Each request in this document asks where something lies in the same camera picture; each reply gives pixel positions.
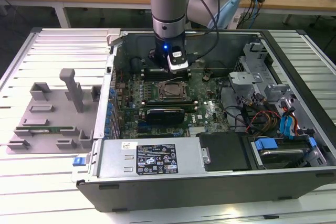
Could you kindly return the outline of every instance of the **white paper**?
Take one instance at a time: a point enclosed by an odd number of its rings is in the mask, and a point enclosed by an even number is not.
[[[122,142],[121,149],[122,150],[133,150],[133,149],[136,149],[137,145],[138,145],[137,142]]]

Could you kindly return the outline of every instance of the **green circuit board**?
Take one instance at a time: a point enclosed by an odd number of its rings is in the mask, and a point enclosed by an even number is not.
[[[188,137],[191,136],[190,127],[204,127],[206,132],[227,131],[229,124],[222,117],[222,110],[216,95],[218,83],[216,79],[203,81],[203,76],[202,71],[191,71],[191,77],[187,81],[180,81],[176,78],[163,82],[145,82],[140,75],[125,77],[124,81],[116,85],[119,116],[122,118],[120,138]],[[187,108],[184,120],[178,125],[146,125],[146,110],[151,109],[151,107],[144,107],[142,102],[160,102],[162,96],[160,96],[159,86],[164,84],[183,87],[185,90],[184,96],[181,96],[181,98],[190,105],[181,107],[183,109]],[[177,103],[173,106],[156,105],[153,108],[180,107]],[[139,129],[140,126],[145,128],[145,132]]]

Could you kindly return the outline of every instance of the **warning label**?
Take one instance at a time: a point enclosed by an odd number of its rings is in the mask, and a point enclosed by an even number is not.
[[[175,144],[138,145],[136,149],[138,175],[178,173]]]

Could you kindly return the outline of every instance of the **blue latch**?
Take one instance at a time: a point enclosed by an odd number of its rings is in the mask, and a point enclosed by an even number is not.
[[[278,145],[274,138],[259,138],[255,141],[257,150],[277,149]]]
[[[313,137],[309,138],[309,143],[310,143],[311,147],[317,146],[316,141],[315,141],[315,139]]]
[[[85,166],[85,157],[75,157],[72,166]]]
[[[293,139],[293,136],[290,135],[290,127],[292,125],[293,119],[290,116],[282,116],[280,121],[280,133]]]

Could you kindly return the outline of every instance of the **motherboard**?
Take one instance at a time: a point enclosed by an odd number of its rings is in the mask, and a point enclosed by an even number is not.
[[[200,70],[172,79],[146,73],[117,75],[119,138],[188,137],[228,130],[218,81]]]

